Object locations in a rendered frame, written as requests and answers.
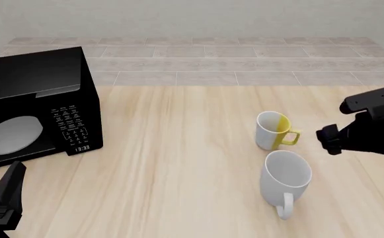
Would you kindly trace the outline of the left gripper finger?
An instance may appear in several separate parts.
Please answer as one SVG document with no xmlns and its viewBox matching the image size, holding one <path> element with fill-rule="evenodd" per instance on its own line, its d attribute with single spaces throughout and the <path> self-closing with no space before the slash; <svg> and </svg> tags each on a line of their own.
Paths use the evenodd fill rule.
<svg viewBox="0 0 384 238">
<path fill-rule="evenodd" d="M 26 166 L 15 161 L 0 180 L 0 209 L 22 213 L 22 184 Z"/>
</svg>

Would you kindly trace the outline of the black microwave oven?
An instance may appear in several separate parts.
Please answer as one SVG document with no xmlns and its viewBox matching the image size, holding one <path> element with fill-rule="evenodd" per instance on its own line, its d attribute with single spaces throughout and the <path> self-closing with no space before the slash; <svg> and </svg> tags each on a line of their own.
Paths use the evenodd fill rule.
<svg viewBox="0 0 384 238">
<path fill-rule="evenodd" d="M 102 148 L 100 100 L 81 47 L 0 57 L 0 123 L 21 116 L 42 131 L 25 148 L 0 155 L 0 167 Z"/>
</svg>

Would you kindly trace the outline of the yellow and white mug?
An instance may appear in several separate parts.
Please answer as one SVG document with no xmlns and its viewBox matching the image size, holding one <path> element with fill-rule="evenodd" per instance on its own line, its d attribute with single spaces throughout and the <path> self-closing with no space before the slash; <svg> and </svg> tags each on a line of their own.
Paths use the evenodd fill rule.
<svg viewBox="0 0 384 238">
<path fill-rule="evenodd" d="M 283 145 L 295 145 L 301 132 L 291 129 L 291 122 L 280 112 L 264 111 L 256 118 L 255 142 L 263 150 L 277 150 Z"/>
</svg>

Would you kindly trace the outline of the grey round turntable plate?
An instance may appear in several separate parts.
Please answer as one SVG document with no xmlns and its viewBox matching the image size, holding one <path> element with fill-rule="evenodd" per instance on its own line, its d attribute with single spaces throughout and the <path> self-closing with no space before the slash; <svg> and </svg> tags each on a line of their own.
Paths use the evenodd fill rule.
<svg viewBox="0 0 384 238">
<path fill-rule="evenodd" d="M 43 126 L 35 116 L 19 116 L 0 123 L 0 155 L 26 148 L 42 131 Z"/>
</svg>

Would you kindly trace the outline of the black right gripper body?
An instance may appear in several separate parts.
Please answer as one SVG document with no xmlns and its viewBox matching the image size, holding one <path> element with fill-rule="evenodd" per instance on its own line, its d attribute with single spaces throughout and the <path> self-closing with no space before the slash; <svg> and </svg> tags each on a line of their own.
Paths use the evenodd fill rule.
<svg viewBox="0 0 384 238">
<path fill-rule="evenodd" d="M 340 145 L 340 136 L 336 124 L 331 124 L 316 131 L 316 137 L 321 143 L 324 150 L 330 155 L 338 155 L 342 153 Z"/>
</svg>

